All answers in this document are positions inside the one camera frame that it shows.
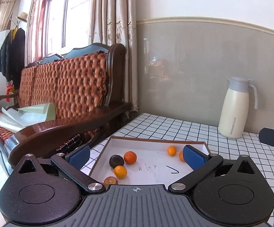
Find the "pitcher handle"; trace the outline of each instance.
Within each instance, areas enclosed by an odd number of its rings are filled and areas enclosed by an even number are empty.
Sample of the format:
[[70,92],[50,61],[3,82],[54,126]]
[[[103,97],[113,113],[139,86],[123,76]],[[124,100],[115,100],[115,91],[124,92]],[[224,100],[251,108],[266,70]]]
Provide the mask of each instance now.
[[258,94],[257,94],[257,89],[256,89],[256,87],[255,87],[254,85],[252,85],[252,84],[250,84],[249,87],[252,88],[253,91],[254,91],[254,98],[255,98],[254,108],[255,108],[255,110],[257,110],[257,108],[258,108]]

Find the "window pane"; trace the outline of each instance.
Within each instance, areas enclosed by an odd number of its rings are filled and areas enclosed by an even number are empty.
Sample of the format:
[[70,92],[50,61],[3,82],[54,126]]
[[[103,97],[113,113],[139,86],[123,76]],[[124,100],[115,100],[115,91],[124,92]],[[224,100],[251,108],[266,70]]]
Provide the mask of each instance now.
[[66,48],[88,45],[91,0],[68,0],[65,24]]
[[64,0],[51,0],[50,2],[47,54],[57,53],[62,47],[63,4]]

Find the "grid pattern tablecloth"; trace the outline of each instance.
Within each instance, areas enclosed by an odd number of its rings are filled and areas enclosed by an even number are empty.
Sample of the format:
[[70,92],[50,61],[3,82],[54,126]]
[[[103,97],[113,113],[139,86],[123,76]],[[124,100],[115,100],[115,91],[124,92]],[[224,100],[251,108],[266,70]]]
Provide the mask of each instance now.
[[[215,126],[202,125],[188,121],[143,113],[117,131],[115,136],[137,137],[162,140],[202,141],[211,152],[225,159],[237,159],[240,154],[248,154],[274,192],[274,147],[259,142],[258,135],[244,132],[239,139],[228,139],[218,133]],[[92,166],[108,139],[91,150],[90,160],[81,169],[89,174]],[[274,211],[268,221],[274,226]]]

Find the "gray ribbed panel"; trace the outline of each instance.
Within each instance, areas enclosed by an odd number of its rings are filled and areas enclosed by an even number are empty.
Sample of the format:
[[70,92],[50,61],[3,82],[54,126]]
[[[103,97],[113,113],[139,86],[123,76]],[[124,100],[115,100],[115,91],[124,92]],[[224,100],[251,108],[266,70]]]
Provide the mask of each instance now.
[[162,185],[112,185],[109,191],[88,196],[67,219],[52,227],[217,227],[200,216],[183,195]]

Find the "beige fedora hat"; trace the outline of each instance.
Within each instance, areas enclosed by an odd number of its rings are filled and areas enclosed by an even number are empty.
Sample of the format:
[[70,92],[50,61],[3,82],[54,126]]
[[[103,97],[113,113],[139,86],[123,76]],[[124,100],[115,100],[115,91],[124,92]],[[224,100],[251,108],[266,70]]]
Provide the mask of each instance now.
[[16,18],[20,21],[27,22],[27,13],[21,12]]

